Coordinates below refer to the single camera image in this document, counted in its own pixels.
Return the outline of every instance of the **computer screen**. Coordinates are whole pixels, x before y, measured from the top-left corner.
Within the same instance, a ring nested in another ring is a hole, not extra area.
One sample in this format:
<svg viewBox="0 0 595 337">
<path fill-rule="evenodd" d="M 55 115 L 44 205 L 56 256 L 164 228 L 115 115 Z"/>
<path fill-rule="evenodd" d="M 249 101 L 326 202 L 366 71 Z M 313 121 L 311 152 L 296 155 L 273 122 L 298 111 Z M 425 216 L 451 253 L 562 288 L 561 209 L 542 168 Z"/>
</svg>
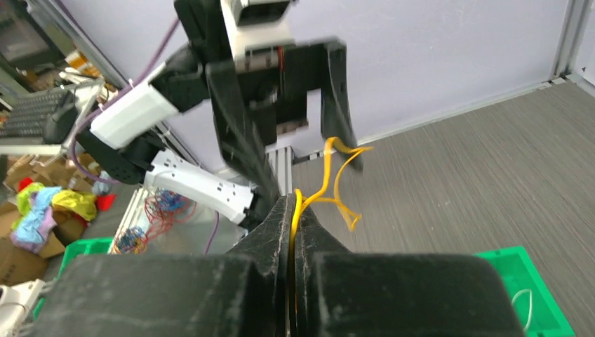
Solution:
<svg viewBox="0 0 595 337">
<path fill-rule="evenodd" d="M 26 5 L 24 1 L 0 0 L 0 54 L 21 69 L 63 58 L 29 15 Z"/>
</svg>

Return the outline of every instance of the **computer mouse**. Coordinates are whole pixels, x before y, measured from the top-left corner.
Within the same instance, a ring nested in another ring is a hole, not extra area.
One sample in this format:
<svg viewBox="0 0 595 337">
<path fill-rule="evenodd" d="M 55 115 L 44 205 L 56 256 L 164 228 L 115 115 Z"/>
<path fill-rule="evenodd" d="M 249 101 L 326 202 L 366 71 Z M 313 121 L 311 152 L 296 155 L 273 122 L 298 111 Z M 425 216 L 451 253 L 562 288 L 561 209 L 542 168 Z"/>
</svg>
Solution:
<svg viewBox="0 0 595 337">
<path fill-rule="evenodd" d="M 62 144 L 74 126 L 79 111 L 74 103 L 66 103 L 48 116 L 44 126 L 44 143 Z"/>
</svg>

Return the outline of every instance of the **white cable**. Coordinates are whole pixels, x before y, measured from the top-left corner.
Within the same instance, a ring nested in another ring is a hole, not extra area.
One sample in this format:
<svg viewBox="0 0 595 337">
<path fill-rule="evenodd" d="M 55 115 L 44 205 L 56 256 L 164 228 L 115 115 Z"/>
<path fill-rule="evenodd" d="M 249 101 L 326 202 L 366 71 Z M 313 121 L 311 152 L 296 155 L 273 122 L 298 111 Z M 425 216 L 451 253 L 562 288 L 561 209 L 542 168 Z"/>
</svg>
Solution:
<svg viewBox="0 0 595 337">
<path fill-rule="evenodd" d="M 529 330 L 529 326 L 531 325 L 531 319 L 533 318 L 533 292 L 531 289 L 517 291 L 514 296 L 512 296 L 512 306 L 514 307 L 516 300 L 518 300 L 519 297 L 521 297 L 521 295 L 524 293 L 529 293 L 529 313 L 527 315 L 527 323 L 525 323 L 525 327 L 523 328 L 523 331 L 527 332 L 527 330 Z"/>
</svg>

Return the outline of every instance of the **keyboard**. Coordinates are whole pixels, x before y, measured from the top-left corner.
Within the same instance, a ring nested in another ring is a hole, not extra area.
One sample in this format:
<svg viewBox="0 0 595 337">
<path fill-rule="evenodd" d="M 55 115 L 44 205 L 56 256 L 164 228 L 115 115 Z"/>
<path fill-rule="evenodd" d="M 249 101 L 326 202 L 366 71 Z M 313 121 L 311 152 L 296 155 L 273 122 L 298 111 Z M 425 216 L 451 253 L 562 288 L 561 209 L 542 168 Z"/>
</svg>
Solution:
<svg viewBox="0 0 595 337">
<path fill-rule="evenodd" d="M 17 101 L 13 111 L 0 127 L 0 138 L 41 138 L 52 114 L 74 102 L 68 90 L 51 89 L 39 95 L 26 95 Z"/>
</svg>

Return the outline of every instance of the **purple cable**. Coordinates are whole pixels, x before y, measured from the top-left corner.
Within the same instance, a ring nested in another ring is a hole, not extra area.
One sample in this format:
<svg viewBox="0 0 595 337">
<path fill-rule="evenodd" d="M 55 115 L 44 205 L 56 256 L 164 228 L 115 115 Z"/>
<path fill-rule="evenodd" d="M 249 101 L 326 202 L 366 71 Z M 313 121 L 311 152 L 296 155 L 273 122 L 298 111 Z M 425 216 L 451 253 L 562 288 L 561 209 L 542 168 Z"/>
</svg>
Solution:
<svg viewBox="0 0 595 337">
<path fill-rule="evenodd" d="M 215 212 L 215 224 L 213 225 L 213 231 L 210 234 L 210 237 L 208 238 L 208 242 L 206 243 L 206 247 L 205 247 L 205 255 L 208 253 L 208 250 L 210 248 L 210 244 L 213 243 L 213 239 L 215 238 L 215 233 L 217 233 L 217 229 L 219 228 L 219 212 Z"/>
<path fill-rule="evenodd" d="M 72 17 L 72 14 L 66 9 L 66 6 L 64 6 L 64 4 L 61 2 L 61 0 L 56 0 L 56 3 L 59 5 L 59 7 L 61 7 L 61 9 L 66 14 L 66 16 L 68 16 L 70 18 L 70 20 L 81 30 L 81 32 L 84 33 L 84 31 L 82 30 L 81 26 Z M 161 54 L 165 50 L 165 48 L 166 48 L 169 40 L 173 36 L 173 33 L 175 32 L 175 29 L 178 28 L 178 24 L 179 23 L 180 23 L 180 20 L 176 18 L 175 21 L 174 21 L 174 23 L 169 27 L 169 29 L 168 29 L 165 37 L 163 38 L 163 41 L 161 41 L 161 43 L 159 44 L 159 47 L 157 48 L 157 52 L 153 55 L 153 57 L 149 61 L 149 64 L 145 68 L 145 70 L 143 70 L 142 73 L 140 74 L 140 76 L 138 77 L 138 79 L 136 79 L 136 82 L 137 83 L 141 82 L 143 79 L 145 79 L 151 73 L 151 71 L 155 67 L 155 64 L 157 64 L 157 61 L 161 57 Z M 127 86 L 124 89 L 120 90 L 118 92 L 118 96 L 116 96 L 113 100 L 110 100 L 109 102 L 106 102 L 103 105 L 103 109 L 105 110 L 108 107 L 110 107 L 120 97 L 122 97 L 125 94 L 127 94 L 128 92 L 130 92 L 130 90 L 132 90 L 132 87 L 131 86 Z M 85 176 L 87 176 L 87 177 L 89 177 L 89 178 L 91 178 L 91 179 L 93 179 L 95 181 L 98 181 L 100 183 L 105 183 L 105 184 L 119 184 L 120 182 L 117 181 L 117 180 L 100 178 L 100 177 L 97 177 L 96 175 L 94 175 L 93 173 L 89 172 L 81 164 L 81 162 L 79 161 L 79 159 L 76 157 L 76 135 L 78 135 L 83 130 L 83 128 L 87 127 L 87 125 L 89 125 L 94 118 L 96 118 L 97 116 L 99 116 L 99 114 L 101 114 L 101 112 L 102 112 L 101 109 L 97 109 L 97 110 L 91 112 L 79 125 L 77 125 L 75 127 L 75 129 L 74 129 L 74 139 L 72 140 L 72 143 L 70 143 L 70 145 L 68 147 L 68 152 L 69 152 L 70 159 L 72 160 L 72 162 L 74 162 L 74 165 Z"/>
</svg>

